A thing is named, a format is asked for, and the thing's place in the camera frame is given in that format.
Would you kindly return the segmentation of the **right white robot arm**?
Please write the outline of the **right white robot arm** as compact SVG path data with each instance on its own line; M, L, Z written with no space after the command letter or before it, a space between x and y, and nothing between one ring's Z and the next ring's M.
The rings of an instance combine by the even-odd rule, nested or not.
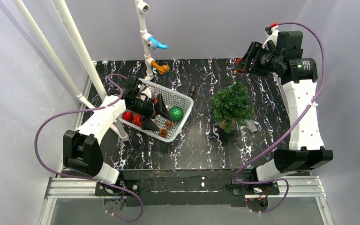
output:
M317 103L321 89L317 87L317 65L312 58L303 58L301 31L268 33L264 43L252 42L235 69L253 75L276 75L280 79L287 103L291 127L288 149L269 147L274 158L254 168L243 185L274 182L283 176L316 169L333 159L333 151L325 148L320 135Z

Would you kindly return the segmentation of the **small green christmas tree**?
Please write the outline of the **small green christmas tree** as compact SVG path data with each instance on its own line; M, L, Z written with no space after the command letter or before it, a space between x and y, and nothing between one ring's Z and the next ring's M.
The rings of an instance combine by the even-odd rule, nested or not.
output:
M215 93L212 108L212 117L226 133L232 132L235 123L244 126L247 120L254 118L248 89L240 82Z

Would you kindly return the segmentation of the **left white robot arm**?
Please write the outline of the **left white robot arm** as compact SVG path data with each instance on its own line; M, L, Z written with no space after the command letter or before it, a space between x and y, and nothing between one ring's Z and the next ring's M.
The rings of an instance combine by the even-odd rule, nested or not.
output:
M142 81L134 76L127 77L103 100L98 110L77 130L68 130L63 136L63 165L65 168L91 176L97 180L116 184L119 171L104 162L100 143L105 133L125 111L140 115L141 129L160 131L153 119L159 115L169 121L173 117L168 112L161 94L147 95L140 89Z

